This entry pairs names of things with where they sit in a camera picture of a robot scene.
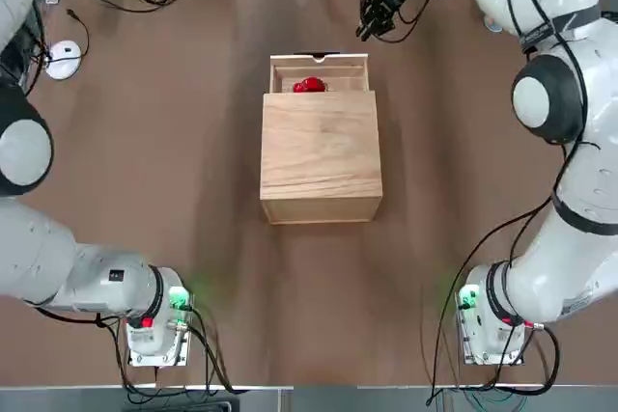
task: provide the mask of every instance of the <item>red object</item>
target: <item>red object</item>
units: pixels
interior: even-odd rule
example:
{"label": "red object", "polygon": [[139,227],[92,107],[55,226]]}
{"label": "red object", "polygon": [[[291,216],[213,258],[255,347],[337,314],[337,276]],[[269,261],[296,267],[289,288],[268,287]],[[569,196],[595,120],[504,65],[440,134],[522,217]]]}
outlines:
{"label": "red object", "polygon": [[298,92],[326,92],[326,84],[317,77],[307,77],[300,82],[296,82],[292,91]]}

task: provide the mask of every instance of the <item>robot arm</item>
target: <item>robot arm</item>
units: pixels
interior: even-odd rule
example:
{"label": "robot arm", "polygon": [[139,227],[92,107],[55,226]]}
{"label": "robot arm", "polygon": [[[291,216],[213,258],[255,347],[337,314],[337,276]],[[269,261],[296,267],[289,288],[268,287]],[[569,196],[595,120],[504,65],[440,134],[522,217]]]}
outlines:
{"label": "robot arm", "polygon": [[[392,29],[405,1],[365,0],[357,35]],[[503,352],[505,362],[518,357],[523,320],[555,321],[618,289],[618,25],[600,18],[599,0],[538,0],[550,26],[532,0],[475,1],[518,35],[524,50],[538,51],[515,78],[516,116],[534,135],[571,151],[548,217],[523,256],[512,267],[500,261],[473,268],[458,293],[465,361],[499,364]],[[556,46],[554,31],[579,69]]]}
{"label": "robot arm", "polygon": [[[32,3],[0,0],[0,62]],[[53,138],[19,83],[2,74],[0,109],[0,295],[42,309],[125,317],[133,365],[177,365],[181,352],[185,363],[188,334],[177,322],[190,300],[178,274],[135,253],[77,244],[69,229],[16,201],[49,173]]]}

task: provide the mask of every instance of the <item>brown table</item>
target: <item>brown table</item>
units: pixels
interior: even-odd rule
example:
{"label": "brown table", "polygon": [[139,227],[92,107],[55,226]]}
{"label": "brown table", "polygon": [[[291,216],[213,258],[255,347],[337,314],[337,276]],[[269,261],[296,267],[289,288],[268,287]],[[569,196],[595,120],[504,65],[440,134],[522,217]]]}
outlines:
{"label": "brown table", "polygon": [[[546,196],[559,166],[559,150],[512,113],[509,92],[523,64],[515,39],[490,34],[471,0],[434,1],[400,45],[360,42],[357,6],[182,0],[123,14],[62,0],[88,25],[91,50],[72,79],[43,77],[32,95],[57,157],[23,201],[79,241],[176,268],[210,306],[235,384],[427,385],[424,362],[431,367],[455,271],[489,228]],[[47,17],[48,38],[83,41],[62,7]],[[268,57],[302,50],[370,54],[384,185],[372,223],[271,227],[262,212]],[[474,263],[504,259],[515,231]],[[618,355],[608,349],[615,311],[609,298],[557,324],[560,383],[618,383]],[[119,383],[104,331],[47,320],[7,299],[0,314],[0,384]],[[505,381],[543,381],[538,355],[527,357],[526,367],[505,369]],[[452,384],[446,359],[438,382]],[[462,368],[460,381],[491,372]],[[150,370],[140,374],[152,381]],[[189,368],[160,377],[203,381],[199,346]]]}

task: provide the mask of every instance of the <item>open wooden box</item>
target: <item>open wooden box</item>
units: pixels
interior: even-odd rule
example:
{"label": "open wooden box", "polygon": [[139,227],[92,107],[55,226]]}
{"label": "open wooden box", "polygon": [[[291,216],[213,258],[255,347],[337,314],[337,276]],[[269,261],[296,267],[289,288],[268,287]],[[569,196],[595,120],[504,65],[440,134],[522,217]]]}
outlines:
{"label": "open wooden box", "polygon": [[[264,95],[260,199],[271,224],[371,220],[382,196],[367,55],[273,56]],[[327,92],[294,94],[319,77]]]}

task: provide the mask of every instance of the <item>white computer mouse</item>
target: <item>white computer mouse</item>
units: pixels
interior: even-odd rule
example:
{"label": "white computer mouse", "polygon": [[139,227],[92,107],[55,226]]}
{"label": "white computer mouse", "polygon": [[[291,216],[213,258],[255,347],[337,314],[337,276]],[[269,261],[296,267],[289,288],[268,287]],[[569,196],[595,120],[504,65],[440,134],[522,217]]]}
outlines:
{"label": "white computer mouse", "polygon": [[52,79],[68,79],[79,69],[81,48],[76,42],[56,42],[49,49],[49,54],[51,60],[47,62],[45,71]]}

